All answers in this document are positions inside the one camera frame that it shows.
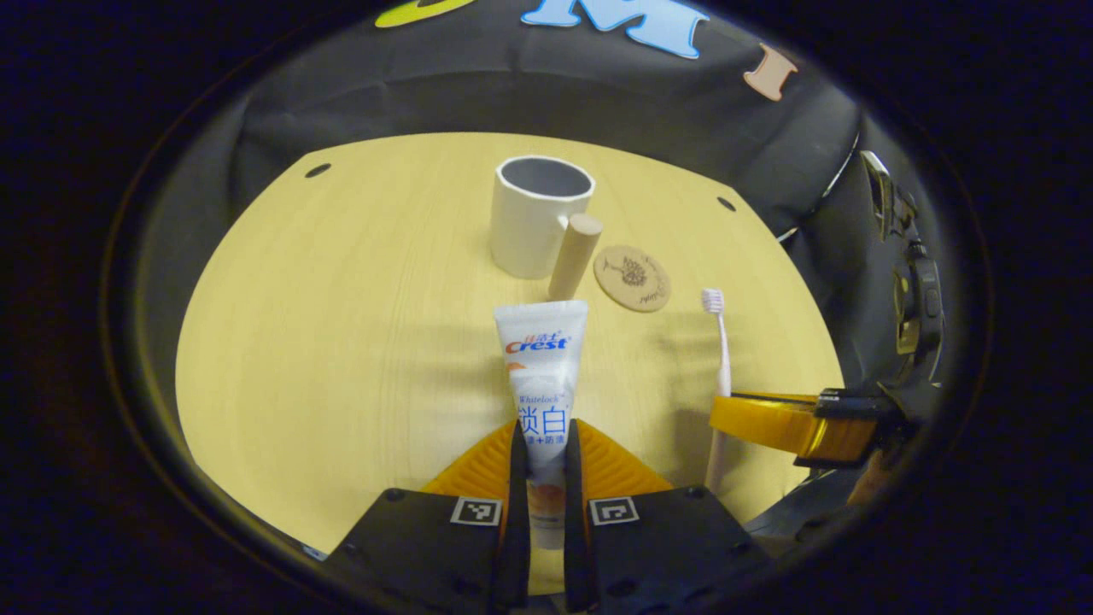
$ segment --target white mug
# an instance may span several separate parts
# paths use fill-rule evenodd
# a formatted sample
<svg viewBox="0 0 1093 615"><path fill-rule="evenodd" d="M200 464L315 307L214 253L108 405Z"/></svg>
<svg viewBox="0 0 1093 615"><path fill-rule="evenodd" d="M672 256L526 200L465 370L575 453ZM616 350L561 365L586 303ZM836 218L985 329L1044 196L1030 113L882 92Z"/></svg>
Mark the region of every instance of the white mug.
<svg viewBox="0 0 1093 615"><path fill-rule="evenodd" d="M596 180L556 157L521 155L497 167L490 250L517 277L545 277L554 269L569 215L584 213Z"/></svg>

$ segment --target light wood tabletop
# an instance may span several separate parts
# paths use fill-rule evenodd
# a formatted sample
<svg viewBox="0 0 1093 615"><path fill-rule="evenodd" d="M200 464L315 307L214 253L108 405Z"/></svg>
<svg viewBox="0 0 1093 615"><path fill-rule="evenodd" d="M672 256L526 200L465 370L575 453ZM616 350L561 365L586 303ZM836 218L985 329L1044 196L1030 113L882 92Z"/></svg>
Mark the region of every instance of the light wood tabletop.
<svg viewBox="0 0 1093 615"><path fill-rule="evenodd" d="M803 280L732 188L635 154L526 134L451 132L305 155L232 226L193 292L177 358L195 461L268 523L329 553L388 487L420 489L515 418L497 305L549 279L495 265L494 168L562 157L589 172L599 248L633 245L671 277L662 310L631 312L587 271L574 405L675 485L701 483L719 363L704 286L725 291L733 389L816 394L843 380ZM329 164L325 172L308 170ZM722 197L736 210L718 201ZM747 522L808 474L733 441L719 494ZM561 552L532 554L532 594L562 589Z"/></svg>

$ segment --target toothpaste tube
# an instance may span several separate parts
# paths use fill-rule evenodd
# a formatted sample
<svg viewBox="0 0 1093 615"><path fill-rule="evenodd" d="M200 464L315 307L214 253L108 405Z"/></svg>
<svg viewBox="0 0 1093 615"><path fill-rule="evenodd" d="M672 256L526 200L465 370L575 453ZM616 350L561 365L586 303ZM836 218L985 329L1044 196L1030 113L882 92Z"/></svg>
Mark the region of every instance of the toothpaste tube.
<svg viewBox="0 0 1093 615"><path fill-rule="evenodd" d="M520 430L528 445L528 509L537 546L562 548L565 443L588 303L505 305L493 311Z"/></svg>

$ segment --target toothbrush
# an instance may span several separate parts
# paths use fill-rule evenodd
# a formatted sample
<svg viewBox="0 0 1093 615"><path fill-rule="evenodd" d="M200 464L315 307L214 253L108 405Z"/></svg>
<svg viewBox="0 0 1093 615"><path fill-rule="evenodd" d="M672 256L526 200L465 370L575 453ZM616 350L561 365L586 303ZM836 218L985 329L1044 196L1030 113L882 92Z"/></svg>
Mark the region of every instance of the toothbrush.
<svg viewBox="0 0 1093 615"><path fill-rule="evenodd" d="M717 327L721 332L721 369L717 372L717 395L732 395L732 372L729 369L729 339L725 333L725 293L720 288L702 288L702 309L707 315L717 317ZM715 495L721 486L725 475L725 449L728 435L715 429L709 442L709 462L706 464L706 488Z"/></svg>

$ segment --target round coaster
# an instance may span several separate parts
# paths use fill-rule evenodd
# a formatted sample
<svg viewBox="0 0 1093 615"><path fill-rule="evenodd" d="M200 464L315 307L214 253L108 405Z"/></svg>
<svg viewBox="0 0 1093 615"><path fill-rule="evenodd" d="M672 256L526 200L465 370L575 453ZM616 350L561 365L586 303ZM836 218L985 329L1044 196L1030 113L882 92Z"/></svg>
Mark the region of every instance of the round coaster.
<svg viewBox="0 0 1093 615"><path fill-rule="evenodd" d="M603 292L636 312L656 312L668 303L671 281L660 262L628 245L600 250L593 265Z"/></svg>

